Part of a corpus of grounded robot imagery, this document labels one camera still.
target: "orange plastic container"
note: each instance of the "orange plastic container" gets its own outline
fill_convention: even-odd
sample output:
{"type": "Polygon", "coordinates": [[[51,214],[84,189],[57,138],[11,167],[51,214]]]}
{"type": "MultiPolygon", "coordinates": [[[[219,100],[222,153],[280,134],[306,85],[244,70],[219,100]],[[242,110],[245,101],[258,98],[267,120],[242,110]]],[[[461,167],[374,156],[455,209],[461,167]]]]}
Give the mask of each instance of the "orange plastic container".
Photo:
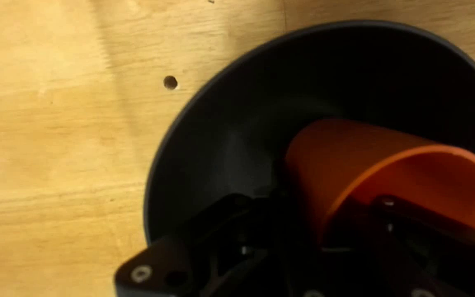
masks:
{"type": "Polygon", "coordinates": [[[395,195],[475,228],[475,156],[344,120],[310,124],[285,166],[319,242],[338,207],[395,195]]]}

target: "wood grain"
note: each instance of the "wood grain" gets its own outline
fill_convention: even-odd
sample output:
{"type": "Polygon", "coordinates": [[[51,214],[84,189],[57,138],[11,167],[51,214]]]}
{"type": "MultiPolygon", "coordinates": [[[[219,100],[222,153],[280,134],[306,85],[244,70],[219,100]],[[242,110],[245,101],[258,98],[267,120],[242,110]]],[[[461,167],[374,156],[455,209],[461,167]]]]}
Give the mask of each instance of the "wood grain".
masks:
{"type": "Polygon", "coordinates": [[[475,58],[465,0],[0,0],[0,296],[113,296],[184,103],[253,47],[346,19],[417,25],[475,58]]]}

